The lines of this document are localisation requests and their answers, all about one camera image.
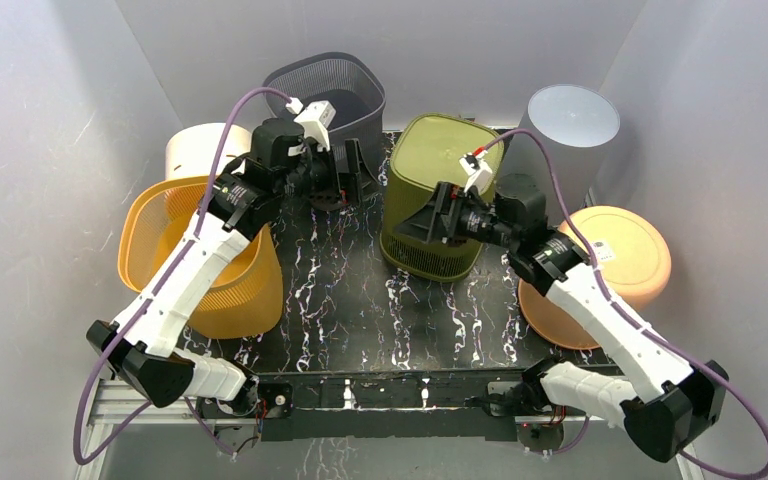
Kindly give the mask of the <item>olive green mesh basket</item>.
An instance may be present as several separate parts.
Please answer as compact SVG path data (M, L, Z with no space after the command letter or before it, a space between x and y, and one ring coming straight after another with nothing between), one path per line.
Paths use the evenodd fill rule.
M463 186L468 174L459 160L486 145L498 133L469 120L426 113L412 120L391 153L379 234L383 257L397 268L432 281L449 283L466 277L482 244L466 240L453 247L424 244L395 231L430 199L440 181Z

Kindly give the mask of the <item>grey mesh basket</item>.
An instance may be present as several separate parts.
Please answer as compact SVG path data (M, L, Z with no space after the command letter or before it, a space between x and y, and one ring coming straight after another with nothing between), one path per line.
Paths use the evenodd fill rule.
M314 55L273 71L262 85L304 104L330 102L336 114L328 131L338 167L347 167L344 142L356 139L366 167L373 174L379 172L386 94L381 82L357 57L344 52Z

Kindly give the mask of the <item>light grey round bucket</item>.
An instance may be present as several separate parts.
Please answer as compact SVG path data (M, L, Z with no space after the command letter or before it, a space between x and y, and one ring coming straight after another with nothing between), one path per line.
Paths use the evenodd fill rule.
M568 211L582 208L620 131L620 115L613 103L586 87L547 86L530 98L519 126L535 134L546 148ZM563 221L545 159L525 134L510 138L498 175L508 174L531 176L547 197L549 222Z

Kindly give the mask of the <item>yellow mesh basket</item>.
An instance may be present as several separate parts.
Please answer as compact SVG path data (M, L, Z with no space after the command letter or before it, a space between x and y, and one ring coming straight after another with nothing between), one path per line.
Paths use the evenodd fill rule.
M180 242L205 192L205 176L165 180L143 191L126 217L118 252L118 273L142 291ZM212 339L256 336L280 321L283 279L270 227L218 276L188 325Z

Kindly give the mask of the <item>orange round plastic bucket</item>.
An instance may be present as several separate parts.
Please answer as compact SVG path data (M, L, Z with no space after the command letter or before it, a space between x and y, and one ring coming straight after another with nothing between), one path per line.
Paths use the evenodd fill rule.
M571 219L593 247L606 284L635 311L665 289L671 255L660 232L643 217L619 207L593 206ZM529 326L550 343L571 350L599 347L575 320L523 281L518 300Z

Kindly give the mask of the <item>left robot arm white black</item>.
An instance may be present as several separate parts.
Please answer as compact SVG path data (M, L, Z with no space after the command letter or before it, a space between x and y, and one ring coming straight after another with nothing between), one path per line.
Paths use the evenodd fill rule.
M249 151L213 167L181 238L132 303L89 327L101 364L158 408L203 397L235 416L253 412L255 380L228 360L179 348L178 339L220 275L279 218L285 199L351 205L377 190L359 140L345 140L343 149L345 172L320 121L272 118L258 126Z

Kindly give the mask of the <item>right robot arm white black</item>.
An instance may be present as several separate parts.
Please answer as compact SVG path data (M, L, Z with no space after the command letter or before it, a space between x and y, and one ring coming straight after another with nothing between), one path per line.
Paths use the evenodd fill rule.
M622 378L549 357L521 383L488 395L492 414L550 413L570 406L618 425L648 457L665 463L716 423L725 389L714 361L689 365L646 337L644 323L627 321L600 290L591 261L569 236L549 225L546 196L525 174L497 180L492 201L475 187L439 182L428 201L395 226L426 244L476 240L506 249L514 272L566 312L622 370Z

